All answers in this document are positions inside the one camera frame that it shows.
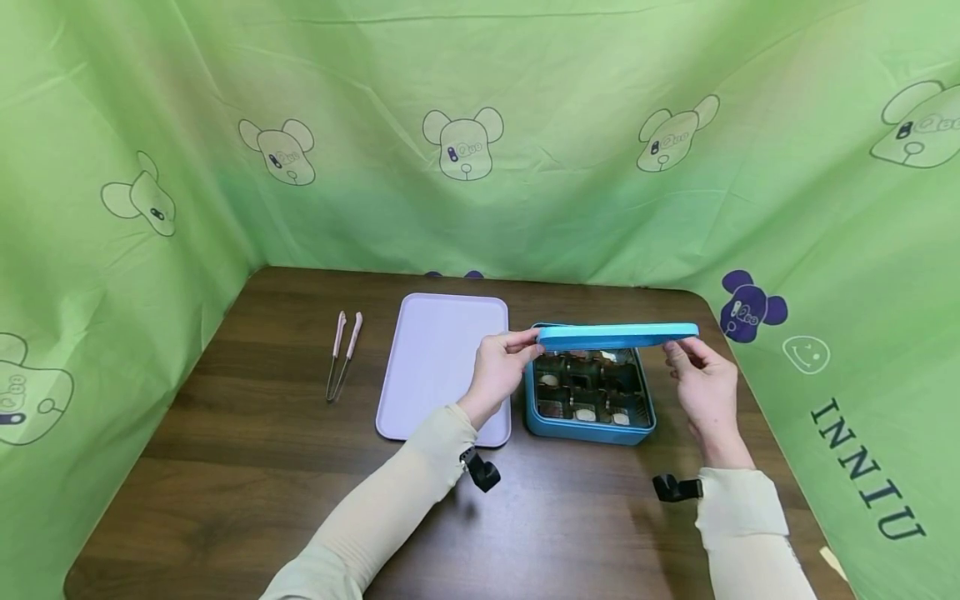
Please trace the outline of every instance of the white chocolate piece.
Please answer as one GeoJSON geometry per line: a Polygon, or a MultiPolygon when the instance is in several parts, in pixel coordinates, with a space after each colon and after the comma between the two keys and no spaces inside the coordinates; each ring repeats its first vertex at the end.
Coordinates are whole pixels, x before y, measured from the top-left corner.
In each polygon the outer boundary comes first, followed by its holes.
{"type": "Polygon", "coordinates": [[[573,413],[573,417],[576,420],[585,420],[588,422],[594,422],[597,420],[597,416],[593,414],[593,411],[586,408],[581,408],[577,412],[573,413]]]}

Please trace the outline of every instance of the lavender plastic tray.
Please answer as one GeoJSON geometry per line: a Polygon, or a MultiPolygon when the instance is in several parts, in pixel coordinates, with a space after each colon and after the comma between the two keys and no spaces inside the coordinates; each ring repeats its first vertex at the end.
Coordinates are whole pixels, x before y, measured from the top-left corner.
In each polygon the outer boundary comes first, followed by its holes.
{"type": "MultiPolygon", "coordinates": [[[[509,328],[507,304],[498,298],[411,294],[400,304],[387,363],[376,430],[406,440],[433,409],[454,402],[473,377],[477,346],[485,335],[509,328]]],[[[480,430],[477,445],[510,439],[510,402],[480,430]]]]}

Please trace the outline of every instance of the green backdrop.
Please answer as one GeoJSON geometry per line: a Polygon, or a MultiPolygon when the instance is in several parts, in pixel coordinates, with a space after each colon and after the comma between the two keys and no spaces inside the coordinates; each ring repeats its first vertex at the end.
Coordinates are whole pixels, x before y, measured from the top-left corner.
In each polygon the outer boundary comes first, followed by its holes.
{"type": "Polygon", "coordinates": [[[0,595],[260,266],[683,288],[860,597],[955,593],[951,0],[8,0],[0,595]]]}

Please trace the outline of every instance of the black arm mount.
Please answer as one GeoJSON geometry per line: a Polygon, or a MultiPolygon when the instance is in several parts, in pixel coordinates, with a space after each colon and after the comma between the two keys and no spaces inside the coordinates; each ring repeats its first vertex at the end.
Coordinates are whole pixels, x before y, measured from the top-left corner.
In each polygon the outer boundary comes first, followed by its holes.
{"type": "Polygon", "coordinates": [[[677,481],[672,473],[654,477],[654,490],[660,502],[682,502],[704,497],[704,486],[699,479],[677,481]]]}
{"type": "Polygon", "coordinates": [[[472,445],[460,455],[460,462],[470,472],[470,479],[483,493],[489,492],[493,486],[500,483],[500,471],[493,463],[487,463],[477,454],[477,448],[472,445]]]}

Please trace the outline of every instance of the metal tongs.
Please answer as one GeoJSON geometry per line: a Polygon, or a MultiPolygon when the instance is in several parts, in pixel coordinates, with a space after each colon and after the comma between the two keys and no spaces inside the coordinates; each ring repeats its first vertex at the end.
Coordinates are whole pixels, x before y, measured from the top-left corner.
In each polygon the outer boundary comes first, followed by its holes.
{"type": "Polygon", "coordinates": [[[337,399],[337,396],[340,395],[340,390],[344,387],[344,377],[347,376],[347,367],[350,366],[350,360],[353,358],[353,350],[357,345],[357,336],[360,335],[360,325],[363,324],[363,314],[357,313],[356,323],[353,325],[353,335],[350,336],[350,345],[347,347],[347,361],[344,363],[342,369],[340,369],[340,376],[337,377],[337,383],[333,386],[333,391],[330,391],[330,383],[333,382],[333,372],[334,368],[337,365],[337,354],[340,352],[340,343],[344,338],[344,325],[347,324],[347,313],[340,311],[340,316],[337,317],[337,337],[333,342],[333,360],[330,361],[330,375],[326,378],[326,403],[330,404],[337,399]]]}

